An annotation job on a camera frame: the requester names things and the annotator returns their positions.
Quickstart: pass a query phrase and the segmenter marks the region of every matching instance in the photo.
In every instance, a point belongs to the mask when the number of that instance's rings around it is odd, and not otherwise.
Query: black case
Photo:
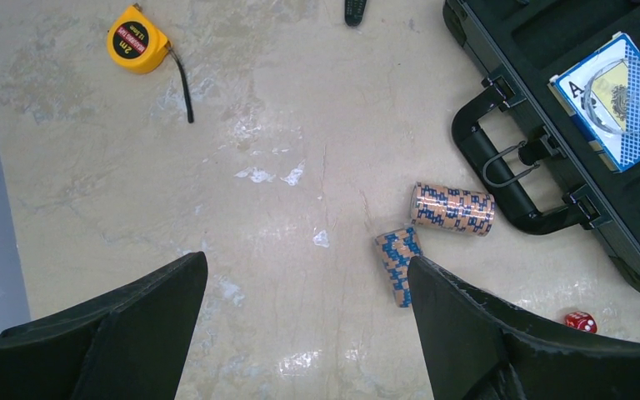
[[[548,88],[551,77],[617,32],[629,34],[640,49],[640,2],[447,0],[443,17],[486,76],[484,92],[457,113],[452,136],[500,210],[531,234],[576,224],[592,230],[640,292],[640,163],[623,173],[609,171]],[[564,193],[562,207],[539,211],[514,180],[505,152],[478,123],[495,108],[513,117],[527,136],[507,150],[518,151],[522,169],[538,160],[549,167]]]

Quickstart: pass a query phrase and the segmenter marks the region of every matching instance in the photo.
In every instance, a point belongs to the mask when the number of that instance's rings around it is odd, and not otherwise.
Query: tape measure strap
[[[185,108],[187,108],[187,122],[194,123],[195,117],[193,115],[193,100],[190,98],[190,87],[188,86],[188,77],[185,76],[185,68],[183,63],[180,62],[180,58],[173,51],[173,46],[168,47],[168,51],[175,63],[177,64],[177,70],[180,71],[180,80],[182,81],[182,95],[185,97]]]

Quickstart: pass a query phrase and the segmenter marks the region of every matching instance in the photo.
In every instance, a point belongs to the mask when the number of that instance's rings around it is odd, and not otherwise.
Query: tape measure
[[[183,64],[165,33],[143,16],[137,3],[129,6],[109,29],[107,50],[116,64],[132,73],[150,73],[170,53],[180,71],[187,121],[193,123],[193,104]]]

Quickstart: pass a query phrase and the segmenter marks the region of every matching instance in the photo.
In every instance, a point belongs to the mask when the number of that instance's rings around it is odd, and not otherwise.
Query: die
[[[597,333],[598,331],[598,325],[595,323],[595,319],[587,312],[576,311],[569,313],[565,316],[565,324],[578,331],[590,333]]]

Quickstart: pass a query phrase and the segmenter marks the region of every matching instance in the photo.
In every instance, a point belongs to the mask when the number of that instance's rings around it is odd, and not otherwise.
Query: marble floor
[[[483,189],[448,137],[481,76],[442,1],[369,0],[359,29],[339,0],[140,3],[187,66],[192,125],[171,59],[138,76],[109,58],[127,2],[0,0],[0,151],[32,316],[202,250],[179,398],[431,398],[371,239],[408,220],[416,181]],[[483,126],[497,147],[520,135]],[[525,185],[560,201],[546,171]],[[640,342],[640,295],[579,227],[530,237],[498,214],[485,238],[418,233],[480,288]]]

